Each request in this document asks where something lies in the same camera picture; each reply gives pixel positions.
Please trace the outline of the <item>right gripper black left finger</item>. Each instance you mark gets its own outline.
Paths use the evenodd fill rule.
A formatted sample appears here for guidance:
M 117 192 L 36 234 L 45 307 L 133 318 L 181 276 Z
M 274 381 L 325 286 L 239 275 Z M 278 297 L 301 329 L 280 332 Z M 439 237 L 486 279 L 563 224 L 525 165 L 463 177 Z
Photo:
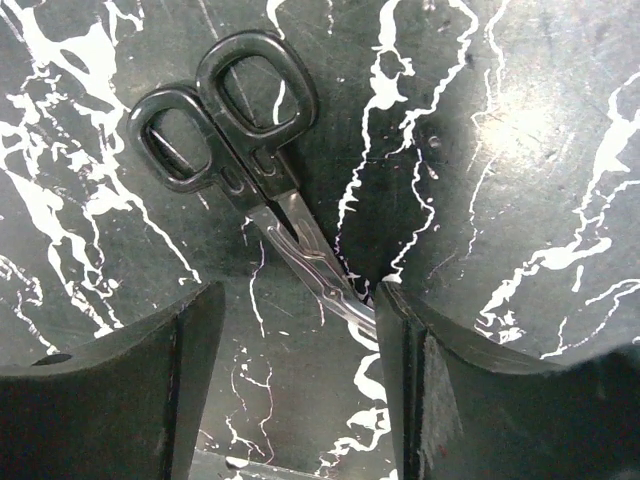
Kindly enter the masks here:
M 69 352 L 2 367 L 2 478 L 188 478 L 224 315 L 215 282 Z

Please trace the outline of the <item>small metal scissors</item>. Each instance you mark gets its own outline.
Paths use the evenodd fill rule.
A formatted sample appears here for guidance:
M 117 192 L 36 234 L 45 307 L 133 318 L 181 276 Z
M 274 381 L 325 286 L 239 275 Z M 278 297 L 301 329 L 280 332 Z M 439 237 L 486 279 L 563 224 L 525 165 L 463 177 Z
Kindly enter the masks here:
M 293 96 L 294 114 L 281 124 L 253 125 L 224 87 L 230 68 L 251 57 L 266 60 Z M 204 55 L 193 85 L 163 85 L 142 97 L 129 114 L 127 134 L 167 188 L 193 193 L 218 185 L 325 308 L 374 337 L 374 311 L 354 293 L 299 192 L 285 151 L 312 127 L 318 106 L 313 81 L 295 50 L 273 31 L 245 30 L 221 39 Z M 209 151 L 203 167 L 173 162 L 160 149 L 164 140 L 152 125 L 170 110 L 184 114 L 202 137 Z

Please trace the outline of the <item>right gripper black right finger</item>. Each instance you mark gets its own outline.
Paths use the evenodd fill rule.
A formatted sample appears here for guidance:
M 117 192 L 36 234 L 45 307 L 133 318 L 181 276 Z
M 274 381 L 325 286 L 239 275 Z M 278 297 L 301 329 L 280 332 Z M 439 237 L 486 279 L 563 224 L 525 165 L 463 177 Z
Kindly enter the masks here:
M 496 344 L 395 283 L 375 322 L 402 479 L 635 479 L 639 349 L 570 366 Z

